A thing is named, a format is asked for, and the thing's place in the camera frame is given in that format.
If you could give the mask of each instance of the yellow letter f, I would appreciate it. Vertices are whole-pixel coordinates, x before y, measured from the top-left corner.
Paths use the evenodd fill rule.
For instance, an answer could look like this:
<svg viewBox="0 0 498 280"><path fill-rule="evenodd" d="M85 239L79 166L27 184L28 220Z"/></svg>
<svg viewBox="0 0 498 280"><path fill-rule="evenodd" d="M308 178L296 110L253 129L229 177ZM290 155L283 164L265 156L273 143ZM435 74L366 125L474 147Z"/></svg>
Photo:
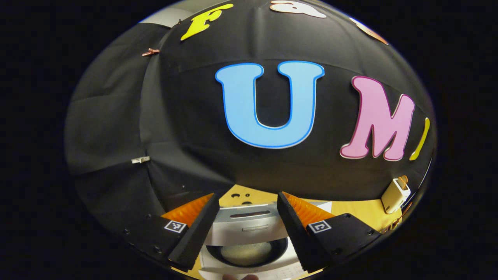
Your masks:
<svg viewBox="0 0 498 280"><path fill-rule="evenodd" d="M225 4L223 6L219 6L217 8L211 9L207 12L204 12L192 19L192 23L190 24L190 27L187 30L187 33L185 33L180 40L185 40L190 36L193 36L199 32L202 32L206 29L208 29L209 24L205 24L207 20L213 21L220 17L221 11L223 9L230 9L233 7L233 4Z"/></svg>

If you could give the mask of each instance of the yellow table surface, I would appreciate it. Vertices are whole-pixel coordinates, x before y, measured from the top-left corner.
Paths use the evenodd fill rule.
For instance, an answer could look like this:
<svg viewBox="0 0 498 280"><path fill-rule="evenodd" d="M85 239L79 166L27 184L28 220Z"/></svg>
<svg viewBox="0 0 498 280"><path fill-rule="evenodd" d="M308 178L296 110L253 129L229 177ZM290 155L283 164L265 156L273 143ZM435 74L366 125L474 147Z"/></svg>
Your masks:
<svg viewBox="0 0 498 280"><path fill-rule="evenodd" d="M232 194L238 194L239 196L232 197ZM311 201L326 201L326 200L315 200L315 199L306 199L301 197L302 199L311 202ZM277 194L264 192L240 185L234 185L228 192L226 192L220 198L220 207L230 207L230 206L240 206L243 202L251 202L249 205L257 205L257 204L266 204L277 201ZM362 220L367 225L371 226L376 230L380 230L391 222L396 220L401 216L401 209L398 209L392 214L386 214L384 211L384 207L382 206L382 202L380 199L374 200L362 200L362 201L332 201L332 214L341 215L344 213L350 213L358 219ZM201 269L201 262L199 256L195 261L194 268L187 273L179 271L175 268L174 270L186 274L190 277L203 280L202 276L199 274L199 270ZM308 277L310 275L321 272L322 270L313 272L311 274L304 273L303 275L295 278L294 280L302 279Z"/></svg>

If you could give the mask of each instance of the pink letter m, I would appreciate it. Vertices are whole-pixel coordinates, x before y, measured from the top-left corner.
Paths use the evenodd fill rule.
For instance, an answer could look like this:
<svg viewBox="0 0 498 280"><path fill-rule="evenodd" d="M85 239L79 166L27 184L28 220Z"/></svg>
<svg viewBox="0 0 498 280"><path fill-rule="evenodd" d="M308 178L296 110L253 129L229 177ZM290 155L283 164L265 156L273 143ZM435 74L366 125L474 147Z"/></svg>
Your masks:
<svg viewBox="0 0 498 280"><path fill-rule="evenodd" d="M413 101L402 94L391 116L387 96L378 81L369 77L355 76L351 83L360 93L360 111L353 137L348 144L342 146L341 156L365 157L369 152L367 140L372 131L373 157L378 157L394 137L392 145L384 152L384 158L389 161L402 159L415 110Z"/></svg>

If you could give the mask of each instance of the hand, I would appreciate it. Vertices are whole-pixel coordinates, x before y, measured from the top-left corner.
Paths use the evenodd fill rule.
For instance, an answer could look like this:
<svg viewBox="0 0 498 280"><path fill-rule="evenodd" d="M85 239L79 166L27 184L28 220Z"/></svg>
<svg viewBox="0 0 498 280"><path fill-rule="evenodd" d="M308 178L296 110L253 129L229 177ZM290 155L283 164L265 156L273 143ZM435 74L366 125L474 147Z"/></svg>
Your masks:
<svg viewBox="0 0 498 280"><path fill-rule="evenodd" d="M242 278L241 280L258 280L259 278L256 275L249 274L246 277ZM230 274L223 274L222 280L237 280L235 276L230 275Z"/></svg>

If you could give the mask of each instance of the blue letter u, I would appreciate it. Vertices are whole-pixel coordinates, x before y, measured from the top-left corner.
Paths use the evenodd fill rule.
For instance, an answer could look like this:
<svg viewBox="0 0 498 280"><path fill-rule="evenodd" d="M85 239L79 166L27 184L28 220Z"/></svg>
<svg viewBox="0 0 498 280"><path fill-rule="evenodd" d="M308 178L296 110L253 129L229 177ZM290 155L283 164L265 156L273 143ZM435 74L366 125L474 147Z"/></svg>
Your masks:
<svg viewBox="0 0 498 280"><path fill-rule="evenodd" d="M290 81L290 118L280 127L268 127L257 119L256 79L263 67L255 63L226 66L216 72L223 85L225 118L232 134L244 143L281 149L304 141L315 119L316 80L325 75L322 66L308 61L285 61L280 74Z"/></svg>

